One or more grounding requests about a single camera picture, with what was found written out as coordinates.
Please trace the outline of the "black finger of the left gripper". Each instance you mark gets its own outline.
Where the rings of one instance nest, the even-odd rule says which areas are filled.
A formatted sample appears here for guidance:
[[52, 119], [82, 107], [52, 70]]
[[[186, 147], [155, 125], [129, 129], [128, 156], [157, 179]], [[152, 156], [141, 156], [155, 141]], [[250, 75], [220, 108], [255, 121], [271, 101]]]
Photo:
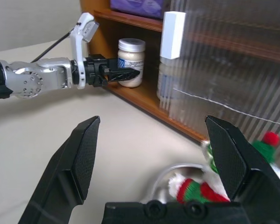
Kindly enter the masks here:
[[105, 69], [105, 76], [108, 82], [120, 82], [134, 79], [140, 74], [140, 71], [133, 68], [113, 68]]

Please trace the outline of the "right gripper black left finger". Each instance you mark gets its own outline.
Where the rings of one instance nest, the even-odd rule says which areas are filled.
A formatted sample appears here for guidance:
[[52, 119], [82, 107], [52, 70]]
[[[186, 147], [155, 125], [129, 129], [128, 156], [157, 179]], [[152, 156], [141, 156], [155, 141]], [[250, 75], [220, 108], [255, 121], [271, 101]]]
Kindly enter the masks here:
[[87, 198], [93, 172], [99, 116], [77, 125], [49, 160], [18, 224], [68, 224]]

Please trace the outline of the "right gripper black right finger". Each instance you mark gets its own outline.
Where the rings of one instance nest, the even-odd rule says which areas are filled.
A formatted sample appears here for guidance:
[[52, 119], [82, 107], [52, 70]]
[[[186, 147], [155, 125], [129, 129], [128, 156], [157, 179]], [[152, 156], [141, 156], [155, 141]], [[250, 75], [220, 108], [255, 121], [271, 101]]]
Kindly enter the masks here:
[[250, 224], [280, 224], [280, 178], [231, 123], [207, 116], [212, 154], [227, 196]]

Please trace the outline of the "white plastic bottle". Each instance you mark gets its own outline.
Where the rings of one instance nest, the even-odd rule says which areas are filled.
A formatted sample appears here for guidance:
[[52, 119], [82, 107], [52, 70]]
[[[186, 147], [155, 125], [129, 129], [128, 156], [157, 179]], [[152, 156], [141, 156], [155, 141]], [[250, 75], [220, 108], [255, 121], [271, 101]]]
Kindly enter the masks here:
[[177, 65], [179, 59], [160, 58], [159, 75], [157, 82], [157, 97], [160, 100], [160, 108], [169, 111], [170, 105], [176, 99]]
[[118, 42], [118, 67], [133, 68], [140, 73], [128, 81], [119, 82], [127, 88], [138, 87], [142, 83], [146, 43], [136, 38], [122, 38]]

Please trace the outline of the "plush snowman toy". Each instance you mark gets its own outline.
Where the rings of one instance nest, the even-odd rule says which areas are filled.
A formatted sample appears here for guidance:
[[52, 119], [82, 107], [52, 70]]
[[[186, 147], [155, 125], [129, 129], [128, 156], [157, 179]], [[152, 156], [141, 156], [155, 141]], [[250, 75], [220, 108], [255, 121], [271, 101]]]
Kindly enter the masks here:
[[[267, 132], [262, 140], [254, 141], [252, 146], [261, 153], [280, 178], [280, 168], [275, 164], [275, 149], [279, 141], [280, 137], [278, 134]], [[211, 144], [209, 141], [203, 141], [201, 147], [207, 161], [207, 165], [203, 167], [202, 180], [196, 181], [180, 173], [175, 173], [168, 181], [168, 192], [180, 203], [191, 200], [196, 200], [201, 203], [228, 202], [229, 197], [219, 177]]]

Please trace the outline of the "purple soft package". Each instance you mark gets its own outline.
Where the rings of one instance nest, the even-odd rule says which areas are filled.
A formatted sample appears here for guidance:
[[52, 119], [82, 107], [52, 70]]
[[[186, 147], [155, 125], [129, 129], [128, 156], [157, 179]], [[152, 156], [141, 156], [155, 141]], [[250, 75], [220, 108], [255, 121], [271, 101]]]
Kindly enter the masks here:
[[110, 0], [110, 8], [120, 12], [162, 19], [171, 0]]

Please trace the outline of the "wooden cabinet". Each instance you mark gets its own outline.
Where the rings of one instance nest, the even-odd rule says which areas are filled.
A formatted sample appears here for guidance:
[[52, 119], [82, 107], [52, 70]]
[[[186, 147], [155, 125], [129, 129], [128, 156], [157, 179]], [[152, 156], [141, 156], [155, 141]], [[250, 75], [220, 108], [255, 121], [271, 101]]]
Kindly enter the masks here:
[[[93, 15], [102, 9], [120, 12], [110, 8], [110, 0], [80, 2]], [[197, 141], [208, 137], [207, 115], [238, 126], [249, 141], [268, 131], [280, 136], [280, 0], [171, 0], [167, 11], [186, 15], [177, 97], [169, 111], [160, 108], [156, 94], [162, 32], [94, 15], [100, 27], [91, 53], [115, 57], [124, 37], [146, 42], [141, 85], [113, 83], [108, 90]], [[280, 143], [276, 161], [280, 165]]]

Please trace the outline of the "wooden cabinet shelf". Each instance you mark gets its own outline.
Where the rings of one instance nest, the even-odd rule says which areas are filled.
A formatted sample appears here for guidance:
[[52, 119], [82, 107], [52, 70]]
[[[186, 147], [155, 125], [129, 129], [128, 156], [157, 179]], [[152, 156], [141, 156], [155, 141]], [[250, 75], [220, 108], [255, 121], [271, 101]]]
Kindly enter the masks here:
[[162, 32], [163, 22], [161, 20], [145, 18], [132, 14], [125, 14], [112, 11], [110, 9], [95, 10], [94, 15], [99, 18], [104, 18], [156, 32]]

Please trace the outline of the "metal bowl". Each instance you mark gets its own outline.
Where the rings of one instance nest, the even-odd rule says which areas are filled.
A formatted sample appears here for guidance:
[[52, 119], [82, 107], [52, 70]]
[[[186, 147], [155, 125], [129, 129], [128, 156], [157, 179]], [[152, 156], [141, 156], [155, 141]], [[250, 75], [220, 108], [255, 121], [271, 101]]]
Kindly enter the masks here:
[[148, 200], [158, 200], [162, 203], [177, 201], [168, 192], [168, 181], [175, 173], [180, 173], [185, 177], [192, 178], [196, 181], [202, 180], [203, 167], [205, 165], [194, 163], [180, 163], [172, 165], [163, 170], [148, 193]]

